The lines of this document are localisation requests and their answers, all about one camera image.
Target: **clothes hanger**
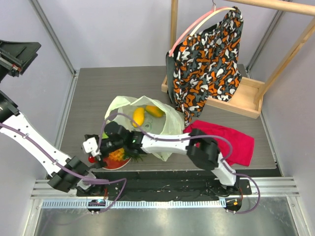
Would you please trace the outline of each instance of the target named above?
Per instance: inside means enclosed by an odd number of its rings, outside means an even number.
[[[216,14],[222,12],[222,11],[226,11],[226,10],[232,10],[232,11],[235,11],[235,10],[236,10],[236,9],[233,8],[233,7],[222,7],[222,8],[218,8],[218,10],[216,11],[216,6],[217,6],[217,5],[215,4],[214,0],[212,0],[212,3],[213,3],[212,8],[214,8],[214,12],[211,13],[210,15],[208,15],[202,22],[200,22],[200,23],[196,26],[196,28],[190,33],[190,36],[193,36],[193,35],[197,32],[197,30],[198,30],[207,20],[209,20],[209,19],[210,19],[211,17],[213,17],[214,15],[216,15]]]
[[[212,13],[214,13],[214,11],[216,10],[216,4],[213,2],[213,6],[214,8],[211,9],[211,11],[207,12],[206,14],[202,15],[201,17],[199,17],[194,23],[191,24],[191,26],[189,26],[184,33],[177,39],[177,41],[175,42],[175,44],[173,45],[172,49],[169,51],[169,57],[172,57],[176,46],[181,42],[181,40],[188,34],[188,32],[195,27],[200,21],[202,21],[203,19],[205,19],[207,16],[210,16]],[[227,9],[227,7],[219,7],[217,9],[217,11],[221,10],[221,9]]]

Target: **red plate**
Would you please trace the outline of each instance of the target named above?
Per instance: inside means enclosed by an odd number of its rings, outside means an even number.
[[[114,160],[110,160],[108,158],[104,158],[103,161],[106,162],[106,164],[107,164],[107,166],[103,167],[103,168],[106,170],[113,171],[113,170],[118,170],[121,167],[125,166],[130,161],[130,158],[126,159],[124,161],[114,161]]]

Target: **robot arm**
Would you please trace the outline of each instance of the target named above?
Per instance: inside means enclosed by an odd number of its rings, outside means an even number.
[[[225,186],[234,186],[235,170],[223,160],[218,143],[212,138],[189,139],[193,136],[205,135],[201,130],[194,129],[191,133],[181,135],[144,135],[139,131],[128,131],[116,122],[106,125],[104,132],[108,139],[102,139],[98,150],[98,136],[87,135],[83,142],[83,150],[94,158],[99,167],[105,164],[103,158],[109,153],[124,148],[129,153],[148,154],[154,152],[171,152],[187,155],[194,165],[200,169],[212,171],[220,183]]]
[[[39,48],[39,43],[0,40],[0,82],[7,74],[13,77],[23,74],[36,58]],[[60,166],[79,175],[95,178],[90,172],[90,168],[77,157],[71,158],[46,141],[17,107],[0,91],[0,133],[17,141],[43,165],[47,173],[52,176],[48,183],[53,188],[64,192],[77,188],[87,194],[96,193],[97,191],[94,190],[97,189],[97,186],[84,183],[80,178],[65,172]],[[187,139],[204,134],[200,130],[175,136],[149,134],[151,137],[148,137],[138,131],[130,132],[115,122],[111,122],[106,125],[104,131],[109,138],[101,140],[99,150],[97,135],[87,135],[86,141],[83,143],[84,151],[95,158],[96,167],[103,167],[105,164],[103,158],[120,148],[136,154],[166,151],[187,155],[197,167],[212,171],[222,185],[235,186],[238,184],[238,179],[232,174],[235,171],[225,161],[222,162],[222,154],[214,139]],[[36,145],[31,143],[30,139],[35,141]],[[51,156],[55,161],[52,162],[47,156]]]

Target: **pink hanger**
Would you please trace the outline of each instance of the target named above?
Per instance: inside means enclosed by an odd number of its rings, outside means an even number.
[[[195,27],[200,21],[202,21],[204,18],[206,18],[207,16],[211,15],[214,11],[220,10],[226,8],[226,6],[224,7],[219,7],[217,9],[213,8],[211,11],[207,12],[206,14],[202,15],[201,17],[199,17],[194,23],[191,24],[191,26],[189,26],[187,28],[187,30],[184,31],[184,33],[177,39],[177,41],[175,42],[175,44],[173,45],[172,49],[169,51],[169,57],[171,57],[174,53],[174,50],[176,48],[176,46],[180,43],[180,41],[188,34],[188,32]]]

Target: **dark wood surface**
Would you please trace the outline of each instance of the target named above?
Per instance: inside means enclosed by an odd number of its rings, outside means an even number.
[[[78,156],[85,163],[88,157],[81,150],[85,134],[99,134],[105,112],[118,95],[139,98],[143,95],[170,104],[161,91],[164,66],[81,69],[63,137],[61,150]],[[234,169],[272,169],[275,162],[260,118],[253,119],[215,107],[204,108],[200,120],[231,127],[255,138],[255,149],[249,167],[233,165]],[[153,155],[144,161],[129,162],[120,171],[197,170],[187,156],[172,154],[166,162]]]

